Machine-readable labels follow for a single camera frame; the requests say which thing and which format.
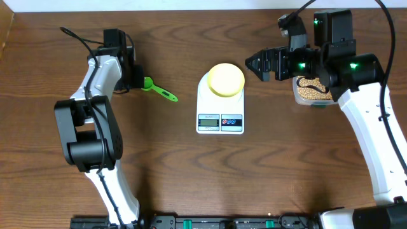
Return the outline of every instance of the yellow bowl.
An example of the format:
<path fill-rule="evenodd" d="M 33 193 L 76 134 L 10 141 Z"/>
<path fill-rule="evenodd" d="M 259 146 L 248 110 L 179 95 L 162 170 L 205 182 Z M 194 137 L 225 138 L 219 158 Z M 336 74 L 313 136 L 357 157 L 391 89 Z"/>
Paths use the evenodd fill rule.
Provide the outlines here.
<path fill-rule="evenodd" d="M 244 87 L 243 72 L 233 64 L 218 64 L 208 75 L 209 89 L 220 97 L 232 97 Z"/>

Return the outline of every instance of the digital scale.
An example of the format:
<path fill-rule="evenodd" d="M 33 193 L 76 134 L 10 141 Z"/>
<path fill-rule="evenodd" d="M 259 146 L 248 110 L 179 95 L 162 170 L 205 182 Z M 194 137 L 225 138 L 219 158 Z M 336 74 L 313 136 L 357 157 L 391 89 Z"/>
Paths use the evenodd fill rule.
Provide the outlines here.
<path fill-rule="evenodd" d="M 238 67 L 236 68 L 243 77 L 242 71 Z M 238 90 L 237 94 L 230 97 L 222 97 L 216 95 L 216 91 L 210 89 L 208 84 L 210 74 L 211 72 L 205 74 L 198 85 L 197 132 L 199 134 L 243 134 L 244 78 L 241 88 L 236 89 L 236 91 Z"/>

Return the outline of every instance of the green plastic utensil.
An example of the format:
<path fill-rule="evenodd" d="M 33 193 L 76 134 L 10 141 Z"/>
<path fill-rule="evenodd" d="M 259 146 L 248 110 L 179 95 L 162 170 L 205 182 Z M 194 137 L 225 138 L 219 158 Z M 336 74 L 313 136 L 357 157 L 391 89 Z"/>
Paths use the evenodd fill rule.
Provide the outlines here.
<path fill-rule="evenodd" d="M 151 77 L 144 77 L 144 88 L 142 88 L 142 90 L 148 92 L 151 89 L 153 89 L 160 95 L 164 96 L 165 98 L 167 98 L 173 102 L 178 102 L 178 98 L 175 95 L 154 85 L 153 79 L 151 79 Z"/>

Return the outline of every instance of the white arm segment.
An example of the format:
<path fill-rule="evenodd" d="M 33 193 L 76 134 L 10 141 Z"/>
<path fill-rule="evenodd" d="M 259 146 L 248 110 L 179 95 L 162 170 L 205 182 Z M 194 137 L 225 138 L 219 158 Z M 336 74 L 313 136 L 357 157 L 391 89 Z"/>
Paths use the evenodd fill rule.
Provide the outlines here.
<path fill-rule="evenodd" d="M 96 174 L 97 169 L 92 169 L 89 173 L 85 173 L 86 176 L 94 183 L 100 196 L 103 199 L 104 204 L 109 212 L 109 221 L 116 225 L 120 225 L 116 213 L 110 203 L 109 198 L 103 188 L 103 184 L 100 181 L 99 175 Z M 102 175 L 106 182 L 106 186 L 112 196 L 112 199 L 118 207 L 121 220 L 124 224 L 131 224 L 133 221 L 139 219 L 139 201 L 133 196 L 132 191 L 128 187 L 126 177 L 121 169 L 120 160 L 116 161 L 116 165 L 113 170 L 102 169 Z"/>
<path fill-rule="evenodd" d="M 338 100 L 356 133 L 373 186 L 373 197 L 377 205 L 393 204 L 394 197 L 407 200 L 406 174 L 393 150 L 387 135 L 379 107 L 381 86 L 372 83 L 359 87 L 358 92 L 347 90 Z M 385 91 L 386 112 L 397 146 L 407 161 L 407 142 L 401 132 L 390 102 L 389 89 Z"/>
<path fill-rule="evenodd" d="M 117 57 L 112 57 L 110 55 L 96 56 L 96 59 L 99 62 L 99 69 L 96 72 L 96 75 L 93 77 L 91 84 L 91 94 L 92 96 L 96 95 L 106 95 L 111 100 L 114 86 L 117 81 L 121 78 L 121 67 Z M 86 73 L 85 79 L 83 80 L 78 91 L 75 92 L 71 99 L 76 101 L 85 99 L 84 87 L 86 86 L 90 75 L 95 69 L 94 59 L 89 59 L 88 61 L 89 69 Z M 93 123 L 93 118 L 85 120 L 85 123 Z M 109 212 L 109 221 L 119 225 L 120 222 L 117 218 L 117 215 L 113 209 L 113 206 L 107 197 L 106 191 L 103 187 L 102 182 L 100 181 L 99 175 L 96 174 L 97 169 L 90 170 L 89 173 L 85 173 L 87 177 L 94 183 L 97 188 L 97 191 L 100 193 L 104 204 L 107 207 Z M 133 196 L 126 177 L 121 169 L 120 160 L 116 161 L 113 170 L 102 169 L 102 175 L 106 182 L 107 189 L 109 190 L 112 199 L 116 206 L 118 207 L 120 218 L 127 225 L 131 224 L 133 221 L 139 219 L 139 201 Z"/>
<path fill-rule="evenodd" d="M 120 63 L 117 57 L 112 57 L 110 55 L 96 56 L 96 59 L 99 62 L 99 69 L 93 77 L 92 84 L 90 85 L 90 92 L 92 96 L 106 95 L 109 97 L 110 101 L 114 86 L 121 78 Z M 78 91 L 71 96 L 71 99 L 75 99 L 76 101 L 85 99 L 85 90 L 83 88 L 88 83 L 89 77 L 95 69 L 95 60 L 90 58 L 88 64 L 89 69 L 86 73 L 85 79 L 83 79 Z"/>

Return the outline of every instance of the green clip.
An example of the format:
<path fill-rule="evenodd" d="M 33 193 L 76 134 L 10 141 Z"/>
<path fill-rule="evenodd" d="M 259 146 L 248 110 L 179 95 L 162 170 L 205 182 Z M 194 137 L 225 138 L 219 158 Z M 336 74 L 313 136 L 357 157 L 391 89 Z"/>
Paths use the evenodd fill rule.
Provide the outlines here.
<path fill-rule="evenodd" d="M 266 228 L 274 228 L 274 221 L 267 220 L 266 221 Z"/>
<path fill-rule="evenodd" d="M 192 229 L 192 220 L 184 220 L 184 229 Z"/>

